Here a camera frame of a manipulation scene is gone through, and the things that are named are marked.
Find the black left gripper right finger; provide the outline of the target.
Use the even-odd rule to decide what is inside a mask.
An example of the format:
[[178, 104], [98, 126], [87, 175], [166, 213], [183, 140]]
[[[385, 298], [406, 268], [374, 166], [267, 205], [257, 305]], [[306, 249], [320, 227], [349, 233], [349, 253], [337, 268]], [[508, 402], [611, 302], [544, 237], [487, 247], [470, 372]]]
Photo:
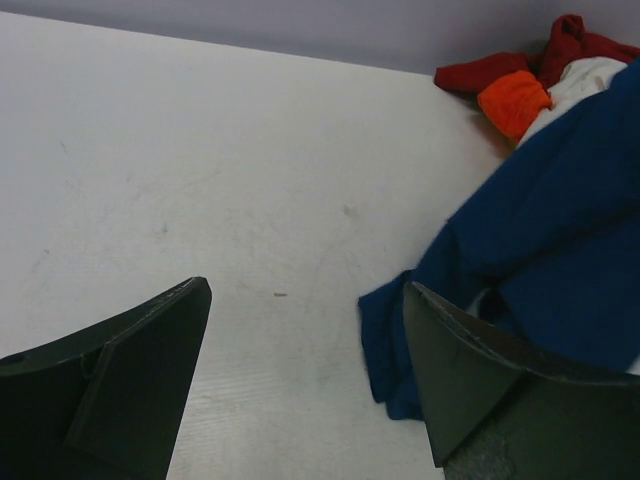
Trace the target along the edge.
[[434, 464], [448, 479], [635, 479], [639, 380], [532, 346], [422, 285], [408, 348]]

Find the blue Mickey Mouse t-shirt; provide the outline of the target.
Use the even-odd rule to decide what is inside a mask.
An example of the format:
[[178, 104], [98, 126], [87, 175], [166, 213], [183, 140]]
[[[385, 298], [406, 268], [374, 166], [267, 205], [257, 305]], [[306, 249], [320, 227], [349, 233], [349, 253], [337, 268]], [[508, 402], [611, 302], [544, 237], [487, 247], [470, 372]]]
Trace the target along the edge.
[[549, 352], [613, 371], [639, 356], [639, 66], [523, 142], [419, 263], [362, 296], [374, 400], [421, 420], [403, 321], [419, 283]]

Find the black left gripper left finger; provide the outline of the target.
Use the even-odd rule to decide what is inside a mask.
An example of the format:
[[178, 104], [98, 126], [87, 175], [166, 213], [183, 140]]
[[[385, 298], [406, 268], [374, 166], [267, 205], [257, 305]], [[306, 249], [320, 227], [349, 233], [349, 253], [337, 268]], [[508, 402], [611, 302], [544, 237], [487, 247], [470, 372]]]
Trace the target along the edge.
[[166, 478], [211, 300], [193, 277], [2, 358], [2, 478]]

